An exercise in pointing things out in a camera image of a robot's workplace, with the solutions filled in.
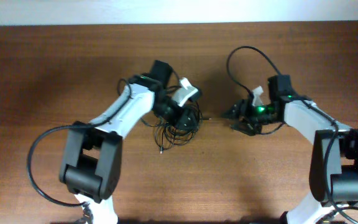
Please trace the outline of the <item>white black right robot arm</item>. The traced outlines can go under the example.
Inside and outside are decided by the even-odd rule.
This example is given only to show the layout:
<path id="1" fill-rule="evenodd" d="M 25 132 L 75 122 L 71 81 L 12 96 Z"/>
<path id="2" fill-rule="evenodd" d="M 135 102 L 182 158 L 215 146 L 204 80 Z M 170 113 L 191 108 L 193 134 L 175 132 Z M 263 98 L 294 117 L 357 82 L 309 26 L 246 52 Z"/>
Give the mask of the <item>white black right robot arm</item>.
<path id="1" fill-rule="evenodd" d="M 275 75 L 267 82 L 269 104 L 261 102 L 258 87 L 222 117 L 233 121 L 233 130 L 248 136 L 262 135 L 263 126 L 277 123 L 295 128 L 312 143 L 310 191 L 295 208 L 282 214 L 280 223 L 331 223 L 336 215 L 357 223 L 346 212 L 358 211 L 358 129 L 299 95 L 289 75 Z"/>

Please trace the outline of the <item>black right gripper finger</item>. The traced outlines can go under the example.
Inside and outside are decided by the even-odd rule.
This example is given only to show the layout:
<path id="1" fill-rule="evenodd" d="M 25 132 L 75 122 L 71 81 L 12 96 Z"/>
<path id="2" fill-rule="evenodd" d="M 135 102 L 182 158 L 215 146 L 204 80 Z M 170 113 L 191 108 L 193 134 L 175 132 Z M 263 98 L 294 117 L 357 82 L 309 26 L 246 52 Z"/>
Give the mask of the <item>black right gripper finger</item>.
<path id="1" fill-rule="evenodd" d="M 244 115 L 244 105 L 234 104 L 221 117 L 225 119 L 239 119 Z"/>
<path id="2" fill-rule="evenodd" d="M 234 123 L 230 125 L 230 128 L 248 136 L 259 135 L 262 131 L 262 127 L 260 125 L 251 123 Z"/>

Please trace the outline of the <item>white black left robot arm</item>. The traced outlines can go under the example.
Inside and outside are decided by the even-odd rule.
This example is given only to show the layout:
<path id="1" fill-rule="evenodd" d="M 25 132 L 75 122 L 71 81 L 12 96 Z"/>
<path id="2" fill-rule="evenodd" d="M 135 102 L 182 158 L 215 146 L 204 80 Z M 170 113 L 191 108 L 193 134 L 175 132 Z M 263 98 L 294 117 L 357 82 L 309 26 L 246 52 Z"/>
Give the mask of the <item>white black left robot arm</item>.
<path id="1" fill-rule="evenodd" d="M 199 117 L 186 104 L 196 102 L 201 90 L 181 78 L 169 95 L 169 79 L 169 75 L 135 75 L 104 113 L 69 128 L 59 179 L 80 203 L 83 216 L 78 223 L 119 221 L 112 193 L 121 174 L 123 141 L 145 114 L 153 112 L 180 131 L 195 128 Z"/>

